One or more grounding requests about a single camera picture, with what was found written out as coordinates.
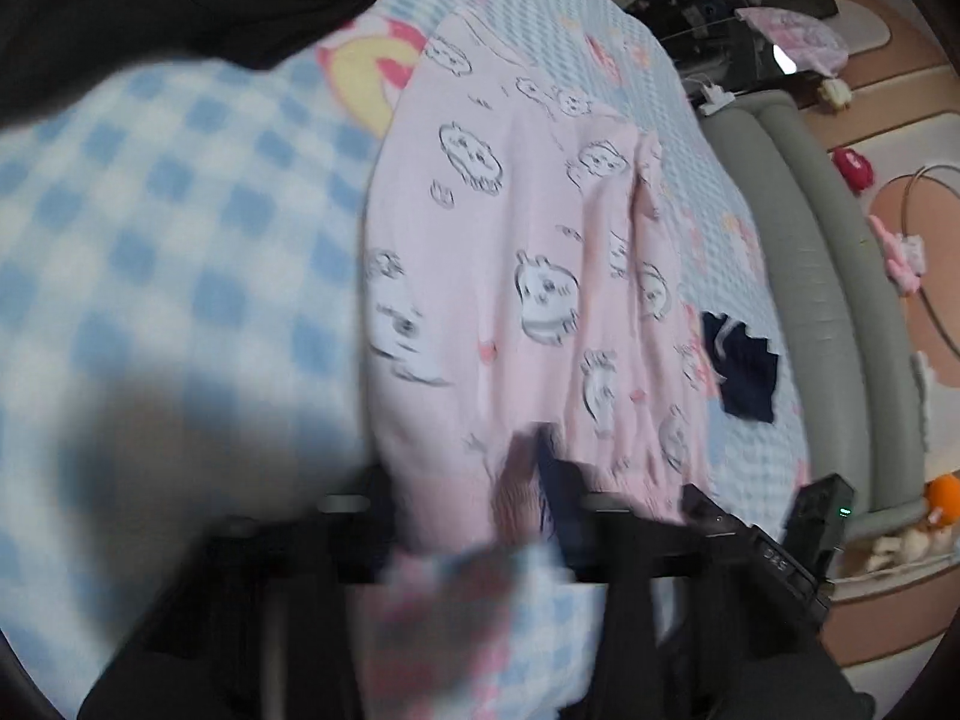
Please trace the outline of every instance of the orange plush toy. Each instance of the orange plush toy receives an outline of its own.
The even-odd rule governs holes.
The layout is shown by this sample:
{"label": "orange plush toy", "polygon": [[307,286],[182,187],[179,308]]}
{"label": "orange plush toy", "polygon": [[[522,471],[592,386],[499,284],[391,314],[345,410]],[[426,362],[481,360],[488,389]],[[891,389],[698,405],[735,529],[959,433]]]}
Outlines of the orange plush toy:
{"label": "orange plush toy", "polygon": [[960,521],[960,479],[951,473],[938,476],[926,486],[930,522],[944,528]]}

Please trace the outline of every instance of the grey cushion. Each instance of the grey cushion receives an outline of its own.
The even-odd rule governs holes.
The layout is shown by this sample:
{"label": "grey cushion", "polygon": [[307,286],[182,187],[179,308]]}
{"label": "grey cushion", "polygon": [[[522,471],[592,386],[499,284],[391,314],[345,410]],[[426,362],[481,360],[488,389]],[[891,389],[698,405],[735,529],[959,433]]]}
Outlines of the grey cushion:
{"label": "grey cushion", "polygon": [[805,412],[813,473],[857,490],[848,535],[923,515],[920,396],[880,250],[788,95],[738,98],[701,122],[750,204]]}

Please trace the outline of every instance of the white power adapter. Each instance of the white power adapter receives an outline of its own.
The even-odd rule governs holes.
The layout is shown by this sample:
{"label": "white power adapter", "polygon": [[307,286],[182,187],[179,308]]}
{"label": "white power adapter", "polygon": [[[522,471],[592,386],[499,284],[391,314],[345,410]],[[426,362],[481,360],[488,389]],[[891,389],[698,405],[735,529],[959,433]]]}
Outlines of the white power adapter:
{"label": "white power adapter", "polygon": [[721,108],[725,108],[733,100],[736,100],[736,95],[733,92],[726,91],[722,86],[705,83],[703,88],[704,94],[707,96],[707,102],[700,106],[700,112],[704,116],[712,116]]}

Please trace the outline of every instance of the checkered bedsheet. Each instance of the checkered bedsheet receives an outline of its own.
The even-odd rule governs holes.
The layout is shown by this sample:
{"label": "checkered bedsheet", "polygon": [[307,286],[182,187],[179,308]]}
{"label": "checkered bedsheet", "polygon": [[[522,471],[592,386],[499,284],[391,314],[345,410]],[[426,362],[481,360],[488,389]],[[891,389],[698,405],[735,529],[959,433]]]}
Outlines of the checkered bedsheet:
{"label": "checkered bedsheet", "polygon": [[[371,13],[429,35],[458,5],[659,132],[683,299],[784,352],[747,207],[649,32],[606,0]],[[379,141],[312,49],[269,74],[130,69],[0,133],[0,629],[67,717],[203,523],[297,511],[367,459],[358,250]],[[714,493],[775,532],[805,469],[789,365],[776,425],[713,405]],[[547,548],[517,560],[483,699],[510,720],[576,697],[598,621],[595,590],[542,579]]]}

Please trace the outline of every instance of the white light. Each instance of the white light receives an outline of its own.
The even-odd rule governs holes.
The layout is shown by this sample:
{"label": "white light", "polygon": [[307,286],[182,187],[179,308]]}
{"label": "white light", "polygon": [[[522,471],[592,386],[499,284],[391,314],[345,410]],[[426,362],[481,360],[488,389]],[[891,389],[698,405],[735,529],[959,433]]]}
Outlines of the white light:
{"label": "white light", "polygon": [[787,56],[780,46],[774,46],[774,61],[786,76],[790,76],[797,71],[797,63]]}

